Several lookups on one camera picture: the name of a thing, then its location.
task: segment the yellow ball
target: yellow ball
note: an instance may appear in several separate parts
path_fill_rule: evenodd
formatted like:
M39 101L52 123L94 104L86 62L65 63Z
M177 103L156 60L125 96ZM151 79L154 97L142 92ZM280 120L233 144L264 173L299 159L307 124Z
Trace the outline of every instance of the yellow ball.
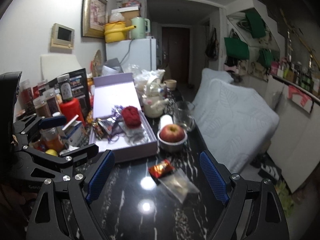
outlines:
M53 149L49 149L49 150L45 151L45 153L53 155L53 156L58 156L57 152Z

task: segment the red apple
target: red apple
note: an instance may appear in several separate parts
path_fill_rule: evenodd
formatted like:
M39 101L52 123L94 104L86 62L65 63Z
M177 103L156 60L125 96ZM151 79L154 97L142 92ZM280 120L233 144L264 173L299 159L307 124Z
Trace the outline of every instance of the red apple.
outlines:
M175 143L184 139L184 130L177 124L167 124L162 128L159 134L161 140L165 142Z

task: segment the open purple box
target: open purple box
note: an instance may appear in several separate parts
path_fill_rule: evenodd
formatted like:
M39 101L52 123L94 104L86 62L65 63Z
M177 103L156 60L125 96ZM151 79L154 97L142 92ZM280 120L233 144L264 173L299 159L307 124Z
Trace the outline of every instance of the open purple box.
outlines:
M123 135L120 135L116 142L108 142L106 138L98 140L94 132L91 131L89 143L98 145L99 154L97 157L99 158L107 149L115 153L117 163L156 155L158 150L157 139L141 111L132 73L96 77L94 78L94 85L93 118L103 118L111 115L111 109L115 105L135 106L139 110L142 126L149 137L148 142L132 146L126 142Z

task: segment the painting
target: painting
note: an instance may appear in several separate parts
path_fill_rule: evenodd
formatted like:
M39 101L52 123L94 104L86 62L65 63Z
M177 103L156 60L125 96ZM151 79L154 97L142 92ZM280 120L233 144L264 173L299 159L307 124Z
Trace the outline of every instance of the painting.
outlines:
M106 0L83 0L82 36L104 38L104 24L107 18Z

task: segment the white refrigerator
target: white refrigerator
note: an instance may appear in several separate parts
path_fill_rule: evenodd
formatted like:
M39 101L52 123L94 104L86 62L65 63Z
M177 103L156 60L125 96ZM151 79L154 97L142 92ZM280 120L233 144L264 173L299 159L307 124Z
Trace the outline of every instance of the white refrigerator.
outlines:
M106 43L106 54L107 60L118 58L122 68L127 68L128 64L134 64L148 71L156 70L156 39Z

